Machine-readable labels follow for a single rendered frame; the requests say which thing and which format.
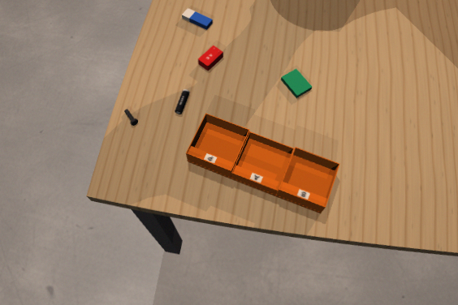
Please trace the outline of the orange three-compartment bin rack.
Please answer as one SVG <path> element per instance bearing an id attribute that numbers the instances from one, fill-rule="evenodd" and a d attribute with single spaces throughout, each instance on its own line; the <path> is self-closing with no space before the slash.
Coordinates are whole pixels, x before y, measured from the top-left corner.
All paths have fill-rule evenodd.
<path id="1" fill-rule="evenodd" d="M 210 114 L 186 156 L 194 165 L 317 213 L 326 207 L 339 169 L 337 162 Z"/>

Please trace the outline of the black aa battery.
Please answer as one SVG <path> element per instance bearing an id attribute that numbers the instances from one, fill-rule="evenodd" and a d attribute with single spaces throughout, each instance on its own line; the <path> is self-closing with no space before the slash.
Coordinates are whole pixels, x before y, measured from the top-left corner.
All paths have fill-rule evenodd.
<path id="1" fill-rule="evenodd" d="M 175 112 L 177 114 L 182 114 L 183 113 L 183 110 L 184 110 L 184 107 L 186 105 L 186 102 L 187 102 L 187 99 L 188 99 L 188 96 L 189 96 L 189 91 L 187 89 L 184 89 L 181 93 L 181 96 L 180 96 L 180 99 L 179 99 L 179 102 L 176 106 L 176 109 L 175 109 Z"/>

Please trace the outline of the black bolt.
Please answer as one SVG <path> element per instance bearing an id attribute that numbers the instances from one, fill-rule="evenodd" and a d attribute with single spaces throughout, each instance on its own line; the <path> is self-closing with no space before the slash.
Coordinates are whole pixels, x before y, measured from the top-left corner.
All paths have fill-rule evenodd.
<path id="1" fill-rule="evenodd" d="M 128 109 L 124 110 L 124 112 L 129 117 L 129 119 L 131 120 L 131 125 L 135 126 L 138 123 L 138 120 L 136 118 L 133 118 L 133 116 L 131 115 L 131 113 L 129 112 Z"/>

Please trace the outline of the green rectangular block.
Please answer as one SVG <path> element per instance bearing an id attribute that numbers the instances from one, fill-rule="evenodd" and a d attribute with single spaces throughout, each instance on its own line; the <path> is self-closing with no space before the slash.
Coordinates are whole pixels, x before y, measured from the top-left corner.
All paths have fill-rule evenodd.
<path id="1" fill-rule="evenodd" d="M 296 98 L 312 89 L 310 83 L 297 69 L 282 76 L 281 80 Z"/>

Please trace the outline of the red 9v battery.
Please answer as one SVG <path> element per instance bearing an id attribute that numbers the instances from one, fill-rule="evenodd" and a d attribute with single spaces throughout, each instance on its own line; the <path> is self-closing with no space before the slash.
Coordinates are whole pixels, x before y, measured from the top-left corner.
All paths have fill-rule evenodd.
<path id="1" fill-rule="evenodd" d="M 198 64 L 209 71 L 223 58 L 223 52 L 214 45 L 198 58 Z"/>

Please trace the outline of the blue and white eraser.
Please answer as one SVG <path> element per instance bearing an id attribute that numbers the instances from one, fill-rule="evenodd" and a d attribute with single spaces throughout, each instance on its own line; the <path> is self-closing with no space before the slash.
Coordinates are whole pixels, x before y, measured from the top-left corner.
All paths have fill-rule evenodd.
<path id="1" fill-rule="evenodd" d="M 211 18 L 206 17 L 190 9 L 187 9 L 182 14 L 182 19 L 185 19 L 192 24 L 195 24 L 201 28 L 204 28 L 205 30 L 207 30 L 213 23 L 213 20 Z"/>

